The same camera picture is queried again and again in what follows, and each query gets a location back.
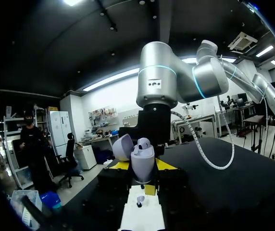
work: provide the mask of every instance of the black face mask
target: black face mask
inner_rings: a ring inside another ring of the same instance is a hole
[[[34,122],[33,119],[24,119],[24,121],[25,121],[26,125],[31,125]]]

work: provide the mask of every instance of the person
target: person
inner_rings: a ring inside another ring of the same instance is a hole
[[[44,159],[47,145],[40,129],[34,126],[33,111],[25,112],[24,121],[25,126],[20,135],[20,149],[24,150],[27,155],[27,163],[34,187],[39,191],[39,194],[48,191],[56,192],[57,186],[51,180]]]

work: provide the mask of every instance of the earbud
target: earbud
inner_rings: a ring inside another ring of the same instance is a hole
[[[150,141],[147,138],[141,138],[137,143],[139,149],[147,149],[150,147]]]

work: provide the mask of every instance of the yellow tape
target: yellow tape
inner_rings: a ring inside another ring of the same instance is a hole
[[[162,160],[159,160],[156,158],[156,163],[157,163],[157,166],[158,166],[158,169],[159,170],[165,170],[165,169],[168,169],[168,170],[173,170],[173,169],[177,169],[176,167],[174,166],[171,166],[165,162],[163,162]]]
[[[123,170],[128,170],[129,168],[129,161],[126,162],[118,162],[116,165],[109,167],[110,169],[123,169]]]

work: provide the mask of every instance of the white refrigerator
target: white refrigerator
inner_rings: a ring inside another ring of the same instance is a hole
[[[68,112],[50,111],[48,123],[55,152],[62,157],[66,156],[68,133],[71,133]]]

